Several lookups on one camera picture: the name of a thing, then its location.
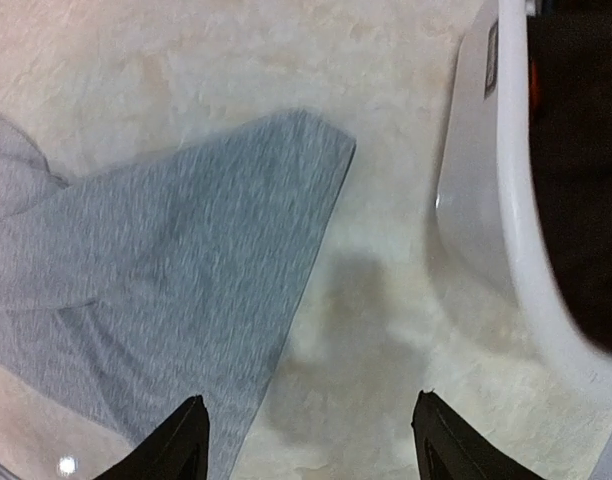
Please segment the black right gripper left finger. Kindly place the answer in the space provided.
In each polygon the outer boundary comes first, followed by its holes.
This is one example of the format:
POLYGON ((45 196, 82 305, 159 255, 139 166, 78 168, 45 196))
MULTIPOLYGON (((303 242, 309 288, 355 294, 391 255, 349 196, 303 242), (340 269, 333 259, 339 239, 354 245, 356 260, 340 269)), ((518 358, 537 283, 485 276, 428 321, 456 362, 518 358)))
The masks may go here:
POLYGON ((95 480, 206 480, 208 447, 208 412, 201 396, 191 396, 95 480))

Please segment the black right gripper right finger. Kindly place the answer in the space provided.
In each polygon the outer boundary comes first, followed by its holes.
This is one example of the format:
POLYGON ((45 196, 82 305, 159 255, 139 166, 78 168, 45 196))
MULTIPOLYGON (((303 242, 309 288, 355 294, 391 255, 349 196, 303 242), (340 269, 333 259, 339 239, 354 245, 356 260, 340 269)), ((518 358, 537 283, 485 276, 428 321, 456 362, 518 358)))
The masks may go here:
POLYGON ((424 480, 541 480, 495 448, 434 392, 421 391, 412 415, 424 480))

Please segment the grey t-shirt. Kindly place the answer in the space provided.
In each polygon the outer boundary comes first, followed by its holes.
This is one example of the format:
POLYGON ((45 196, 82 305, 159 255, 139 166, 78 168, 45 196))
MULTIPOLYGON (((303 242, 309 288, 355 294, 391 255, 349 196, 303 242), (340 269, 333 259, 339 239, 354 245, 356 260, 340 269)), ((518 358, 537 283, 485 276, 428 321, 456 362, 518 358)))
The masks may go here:
POLYGON ((66 181, 0 117, 0 365, 136 444, 199 396, 229 478, 355 152, 290 110, 66 181))

